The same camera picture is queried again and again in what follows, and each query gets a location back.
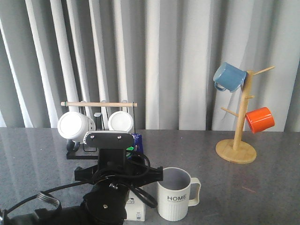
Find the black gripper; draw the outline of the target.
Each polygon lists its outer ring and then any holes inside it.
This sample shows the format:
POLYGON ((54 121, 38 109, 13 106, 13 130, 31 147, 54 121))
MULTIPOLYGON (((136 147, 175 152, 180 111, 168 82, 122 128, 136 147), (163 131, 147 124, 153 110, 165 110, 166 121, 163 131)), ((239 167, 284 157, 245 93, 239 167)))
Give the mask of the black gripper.
POLYGON ((109 180, 139 188, 163 180, 163 168, 153 168, 146 155, 138 151, 101 149, 97 164, 85 169, 75 169, 75 180, 80 184, 92 184, 109 180))

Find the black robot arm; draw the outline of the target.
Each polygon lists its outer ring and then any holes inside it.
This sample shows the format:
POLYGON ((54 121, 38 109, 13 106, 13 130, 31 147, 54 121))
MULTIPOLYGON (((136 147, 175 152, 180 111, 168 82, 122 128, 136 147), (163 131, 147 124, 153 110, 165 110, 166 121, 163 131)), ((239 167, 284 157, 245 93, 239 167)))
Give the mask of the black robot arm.
POLYGON ((121 225, 127 219, 126 203, 129 193, 151 208, 156 199, 141 189, 142 186, 163 180, 163 168, 153 168, 147 156, 127 149, 100 149, 97 165, 75 170, 76 183, 40 191, 0 213, 3 225, 121 225), (79 206, 63 208, 51 193, 83 184, 92 184, 92 190, 83 196, 79 206), (40 208, 31 214, 9 218, 8 214, 23 204, 39 199, 54 206, 53 210, 40 208))

